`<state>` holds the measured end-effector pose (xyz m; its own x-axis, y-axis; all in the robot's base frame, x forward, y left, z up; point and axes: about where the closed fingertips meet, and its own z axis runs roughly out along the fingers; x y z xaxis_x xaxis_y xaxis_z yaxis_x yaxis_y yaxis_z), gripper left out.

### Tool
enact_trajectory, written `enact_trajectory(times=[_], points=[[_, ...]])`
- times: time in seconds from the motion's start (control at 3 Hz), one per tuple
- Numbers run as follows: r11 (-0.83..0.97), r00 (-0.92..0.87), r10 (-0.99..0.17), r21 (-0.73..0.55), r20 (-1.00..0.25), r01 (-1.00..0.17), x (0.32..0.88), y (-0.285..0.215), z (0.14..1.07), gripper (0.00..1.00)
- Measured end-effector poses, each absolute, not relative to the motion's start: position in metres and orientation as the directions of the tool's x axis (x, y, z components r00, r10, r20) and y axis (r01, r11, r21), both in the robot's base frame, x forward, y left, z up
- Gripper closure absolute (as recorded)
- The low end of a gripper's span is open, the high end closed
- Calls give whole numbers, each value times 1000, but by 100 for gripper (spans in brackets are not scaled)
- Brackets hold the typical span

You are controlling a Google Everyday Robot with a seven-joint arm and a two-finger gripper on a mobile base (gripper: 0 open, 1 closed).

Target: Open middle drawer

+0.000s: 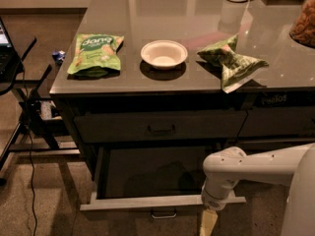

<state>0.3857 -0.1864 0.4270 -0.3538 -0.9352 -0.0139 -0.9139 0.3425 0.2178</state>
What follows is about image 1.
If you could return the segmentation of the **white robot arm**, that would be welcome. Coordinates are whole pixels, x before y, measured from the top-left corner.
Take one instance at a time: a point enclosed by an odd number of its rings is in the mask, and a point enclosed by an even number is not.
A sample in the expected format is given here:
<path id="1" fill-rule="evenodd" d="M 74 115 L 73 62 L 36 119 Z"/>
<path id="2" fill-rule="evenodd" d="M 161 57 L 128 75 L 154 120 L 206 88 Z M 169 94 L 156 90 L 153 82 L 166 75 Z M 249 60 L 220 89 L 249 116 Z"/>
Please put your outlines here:
<path id="1" fill-rule="evenodd" d="M 248 155 L 229 147 L 207 156 L 205 207 L 221 210 L 241 180 L 289 186 L 281 236 L 315 236 L 315 144 Z"/>

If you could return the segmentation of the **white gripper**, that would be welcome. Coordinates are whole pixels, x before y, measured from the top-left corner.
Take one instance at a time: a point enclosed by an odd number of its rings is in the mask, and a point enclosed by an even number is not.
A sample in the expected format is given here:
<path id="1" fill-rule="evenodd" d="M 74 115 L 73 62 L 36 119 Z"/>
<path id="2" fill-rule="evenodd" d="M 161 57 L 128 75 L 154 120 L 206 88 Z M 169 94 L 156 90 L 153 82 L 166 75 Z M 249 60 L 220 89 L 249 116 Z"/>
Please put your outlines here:
<path id="1" fill-rule="evenodd" d="M 209 194 L 206 190 L 201 192 L 204 209 L 201 216 L 199 236 L 211 236 L 217 223 L 218 215 L 216 211 L 223 210 L 226 206 L 228 193 L 220 193 L 217 197 Z"/>

